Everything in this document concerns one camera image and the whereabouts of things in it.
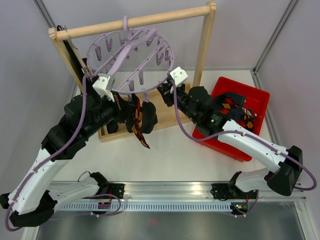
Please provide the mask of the argyle patterned sock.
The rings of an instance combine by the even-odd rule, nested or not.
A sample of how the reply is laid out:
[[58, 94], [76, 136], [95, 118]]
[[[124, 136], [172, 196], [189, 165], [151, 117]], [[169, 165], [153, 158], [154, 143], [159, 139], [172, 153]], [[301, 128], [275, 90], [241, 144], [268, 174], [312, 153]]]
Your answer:
[[246, 97], [235, 92], [225, 92], [216, 96], [212, 102], [212, 106], [217, 110], [231, 110], [244, 106]]
[[135, 104], [135, 112], [133, 114], [133, 126], [131, 128], [132, 132], [135, 134], [139, 142], [147, 149], [150, 149], [150, 146], [147, 144], [145, 137], [141, 131], [140, 123], [142, 122], [143, 112], [140, 99], [133, 93], [131, 99]]

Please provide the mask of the black sock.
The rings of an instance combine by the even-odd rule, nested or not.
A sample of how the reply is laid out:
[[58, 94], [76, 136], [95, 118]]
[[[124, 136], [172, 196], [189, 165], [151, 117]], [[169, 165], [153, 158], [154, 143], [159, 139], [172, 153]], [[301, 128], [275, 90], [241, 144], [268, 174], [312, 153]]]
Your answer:
[[133, 112], [130, 112], [129, 115], [125, 119], [125, 126], [126, 126], [128, 133], [133, 132], [132, 128], [135, 124], [135, 114], [136, 114], [136, 111], [134, 110]]
[[142, 124], [141, 132], [143, 134], [150, 134], [155, 125], [158, 123], [156, 107], [152, 102], [142, 103]]

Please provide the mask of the purple round clip hanger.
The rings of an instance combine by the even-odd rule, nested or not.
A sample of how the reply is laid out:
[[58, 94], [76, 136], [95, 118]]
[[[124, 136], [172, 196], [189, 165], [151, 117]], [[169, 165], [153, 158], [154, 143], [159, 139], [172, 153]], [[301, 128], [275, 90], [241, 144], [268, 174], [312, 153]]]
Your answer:
[[102, 33], [86, 52], [86, 64], [93, 75], [111, 75], [112, 89], [120, 95], [142, 95], [149, 101], [150, 92], [165, 81], [166, 76], [148, 79], [148, 71], [174, 68], [174, 52], [156, 28], [126, 26], [122, 30]]

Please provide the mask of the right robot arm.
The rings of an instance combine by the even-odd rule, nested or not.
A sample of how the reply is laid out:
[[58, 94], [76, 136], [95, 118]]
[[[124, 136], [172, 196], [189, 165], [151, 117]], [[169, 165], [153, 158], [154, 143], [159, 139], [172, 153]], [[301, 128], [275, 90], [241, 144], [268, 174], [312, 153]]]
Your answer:
[[157, 90], [175, 114], [183, 113], [204, 135], [203, 141], [216, 139], [253, 157], [264, 167], [254, 171], [238, 171], [228, 183], [228, 192], [235, 198], [250, 191], [270, 189], [282, 196], [290, 196], [302, 172], [306, 172], [312, 186], [303, 191], [314, 190], [318, 183], [312, 172], [303, 165], [302, 150], [293, 145], [287, 148], [254, 134], [235, 120], [227, 117], [214, 106], [214, 99], [203, 86], [176, 87], [173, 82], [160, 85]]

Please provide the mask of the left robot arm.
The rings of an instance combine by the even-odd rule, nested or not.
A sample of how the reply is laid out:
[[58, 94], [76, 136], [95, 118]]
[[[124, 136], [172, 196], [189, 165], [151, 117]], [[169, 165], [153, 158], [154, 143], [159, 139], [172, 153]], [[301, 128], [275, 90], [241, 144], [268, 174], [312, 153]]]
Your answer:
[[109, 100], [105, 96], [83, 93], [64, 106], [64, 115], [43, 139], [26, 176], [14, 191], [0, 196], [1, 206], [7, 210], [5, 225], [8, 231], [38, 227], [57, 210], [74, 201], [110, 196], [110, 183], [100, 172], [90, 173], [66, 189], [50, 190], [48, 187], [103, 126], [110, 125], [115, 130], [118, 123], [133, 122], [139, 104], [124, 100], [116, 92], [113, 97]]

